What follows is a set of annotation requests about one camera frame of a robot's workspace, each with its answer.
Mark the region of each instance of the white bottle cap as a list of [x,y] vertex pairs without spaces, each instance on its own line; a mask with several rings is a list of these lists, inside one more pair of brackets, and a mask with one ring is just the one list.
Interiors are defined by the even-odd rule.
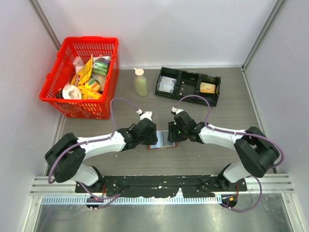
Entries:
[[135,70],[135,75],[137,75],[137,76],[141,76],[141,75],[144,74],[144,70],[143,69],[136,69],[136,68],[134,68],[134,70]]

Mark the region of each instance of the black tray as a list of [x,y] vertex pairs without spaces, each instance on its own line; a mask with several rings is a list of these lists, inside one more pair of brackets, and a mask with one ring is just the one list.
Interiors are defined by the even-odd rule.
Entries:
[[[164,92],[159,90],[163,76],[175,79],[173,91]],[[202,82],[216,85],[215,93],[201,93],[200,85]],[[221,78],[218,76],[162,67],[155,85],[155,95],[180,99],[184,96],[195,94],[205,98],[211,106],[216,106],[220,95],[220,84]],[[189,97],[184,99],[184,101],[206,104],[202,99],[196,97]]]

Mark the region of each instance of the plastic bottle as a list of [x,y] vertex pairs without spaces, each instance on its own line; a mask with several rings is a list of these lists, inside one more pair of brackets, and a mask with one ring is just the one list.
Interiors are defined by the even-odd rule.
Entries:
[[134,70],[135,70],[135,78],[134,78],[135,91],[138,95],[146,97],[148,95],[148,89],[147,89],[146,77],[144,76],[144,70],[136,68],[134,68]]

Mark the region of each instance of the phone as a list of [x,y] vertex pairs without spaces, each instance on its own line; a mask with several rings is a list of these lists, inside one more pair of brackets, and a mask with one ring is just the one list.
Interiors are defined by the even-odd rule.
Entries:
[[168,141],[169,131],[168,130],[157,130],[156,136],[158,138],[158,142],[156,145],[148,146],[148,149],[159,149],[159,148],[172,148],[177,147],[176,143],[171,143]]

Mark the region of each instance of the yellow snack bag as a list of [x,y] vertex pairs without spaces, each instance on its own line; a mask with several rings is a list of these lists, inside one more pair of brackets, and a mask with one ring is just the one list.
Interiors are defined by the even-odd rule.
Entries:
[[85,83],[91,77],[92,72],[93,56],[91,55],[90,60],[83,66],[83,68],[73,77],[71,85],[80,86]]
[[82,100],[84,99],[98,100],[100,97],[102,97],[102,94],[99,94],[98,92],[94,91],[91,88],[87,88],[84,85],[78,86],[78,88],[82,93]]

